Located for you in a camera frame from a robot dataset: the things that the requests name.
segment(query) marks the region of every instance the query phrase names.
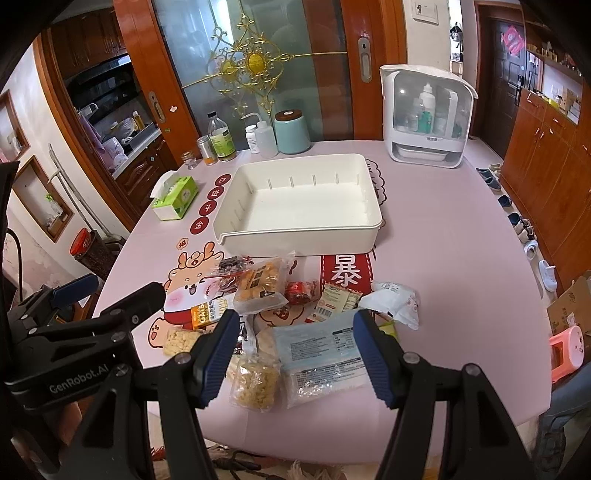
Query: white plastic bag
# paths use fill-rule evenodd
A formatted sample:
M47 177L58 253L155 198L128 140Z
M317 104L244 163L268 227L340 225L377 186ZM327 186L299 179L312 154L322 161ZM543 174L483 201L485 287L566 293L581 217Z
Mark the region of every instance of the white plastic bag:
M419 302L413 289L393 282L373 282L371 286L374 291L361 298L360 309L375 310L412 330L418 329Z
M288 408L369 382L353 338L356 312L348 310L324 322L273 328Z

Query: chinese character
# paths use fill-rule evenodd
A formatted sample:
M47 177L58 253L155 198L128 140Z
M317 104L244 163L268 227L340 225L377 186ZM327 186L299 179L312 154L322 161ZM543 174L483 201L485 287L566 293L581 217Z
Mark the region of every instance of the chinese character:
M361 278L360 270L355 265L354 255L337 255L335 256L335 269L331 280L336 280L342 287L347 287L349 283L357 285L356 278Z

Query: tissue box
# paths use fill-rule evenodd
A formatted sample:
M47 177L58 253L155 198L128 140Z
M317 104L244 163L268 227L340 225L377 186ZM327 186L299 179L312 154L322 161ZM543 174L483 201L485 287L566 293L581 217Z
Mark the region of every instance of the tissue box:
M180 177L163 200L155 199L152 210L160 220L180 220L197 195L198 188L192 177Z

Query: mint green canister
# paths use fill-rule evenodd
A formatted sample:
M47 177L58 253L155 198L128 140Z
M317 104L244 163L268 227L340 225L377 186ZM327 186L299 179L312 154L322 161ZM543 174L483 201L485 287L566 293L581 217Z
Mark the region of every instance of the mint green canister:
M302 153L310 148L310 134L301 110L283 110L275 114L275 137L281 153Z

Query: pink stool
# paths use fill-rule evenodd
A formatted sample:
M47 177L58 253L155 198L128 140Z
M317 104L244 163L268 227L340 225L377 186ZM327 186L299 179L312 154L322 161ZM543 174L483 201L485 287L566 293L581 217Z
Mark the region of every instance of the pink stool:
M579 325L574 325L551 337L550 346L560 351L562 360L562 363L552 370L552 383L583 365L585 348L583 332L581 332Z

